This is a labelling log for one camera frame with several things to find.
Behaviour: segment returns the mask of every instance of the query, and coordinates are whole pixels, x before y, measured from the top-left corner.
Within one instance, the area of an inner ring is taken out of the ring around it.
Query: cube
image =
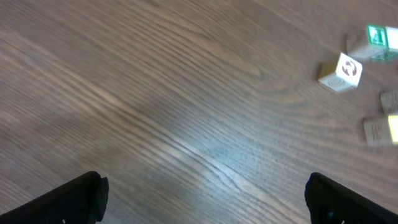
[[[368,24],[366,30],[349,35],[347,53],[358,60],[398,58],[398,29]]]
[[[383,111],[387,114],[398,112],[398,90],[392,90],[380,95]]]
[[[363,126],[368,144],[398,144],[398,115],[367,119]]]
[[[322,65],[318,81],[336,92],[342,92],[356,88],[361,74],[362,64],[340,53],[338,59]]]

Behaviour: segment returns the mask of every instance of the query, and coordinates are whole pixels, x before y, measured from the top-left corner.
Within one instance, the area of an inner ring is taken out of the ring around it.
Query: brown wood grain
[[[316,81],[394,1],[0,1],[0,213],[88,170],[104,223],[309,223],[321,172],[398,213],[398,151],[364,142],[397,64]]]

